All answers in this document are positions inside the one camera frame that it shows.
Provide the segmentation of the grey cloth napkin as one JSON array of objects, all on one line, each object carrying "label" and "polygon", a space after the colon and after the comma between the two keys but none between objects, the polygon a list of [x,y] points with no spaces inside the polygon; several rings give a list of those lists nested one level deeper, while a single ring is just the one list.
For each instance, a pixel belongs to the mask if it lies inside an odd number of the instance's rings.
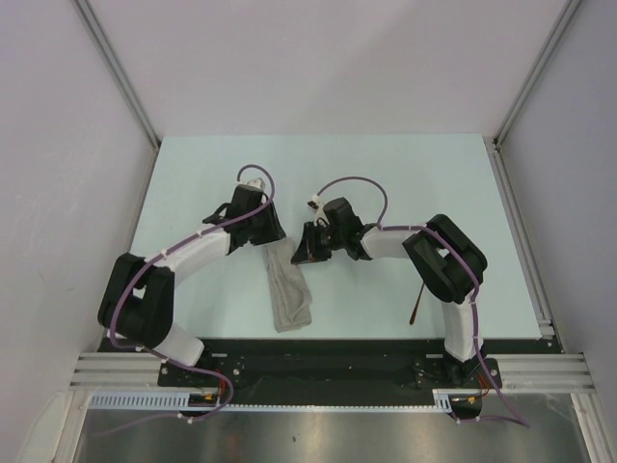
[{"label": "grey cloth napkin", "polygon": [[274,328],[278,333],[302,329],[312,322],[312,297],[304,274],[291,262],[294,242],[284,238],[264,246]]}]

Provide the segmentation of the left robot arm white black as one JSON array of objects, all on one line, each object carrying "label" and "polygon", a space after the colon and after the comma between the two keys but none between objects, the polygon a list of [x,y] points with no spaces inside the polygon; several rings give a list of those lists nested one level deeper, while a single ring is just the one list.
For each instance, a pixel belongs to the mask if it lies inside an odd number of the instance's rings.
[{"label": "left robot arm white black", "polygon": [[205,346],[174,323],[174,293],[207,264],[246,244],[260,246],[285,238],[272,199],[256,181],[238,184],[231,200],[202,220],[195,233],[147,259],[125,253],[114,264],[98,314],[98,323],[129,340],[116,347],[143,347],[179,364],[190,384],[206,383],[212,361]]}]

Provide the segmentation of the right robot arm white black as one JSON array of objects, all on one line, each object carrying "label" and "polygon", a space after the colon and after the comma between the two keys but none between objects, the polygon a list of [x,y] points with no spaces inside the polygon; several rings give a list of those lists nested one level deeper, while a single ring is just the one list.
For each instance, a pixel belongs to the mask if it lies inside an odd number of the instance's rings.
[{"label": "right robot arm white black", "polygon": [[416,226],[365,224],[344,198],[309,206],[315,218],[304,224],[291,262],[322,262],[339,250],[353,260],[410,260],[423,287],[441,301],[446,379],[456,387],[475,380],[483,348],[475,301],[488,261],[462,230],[444,214]]}]

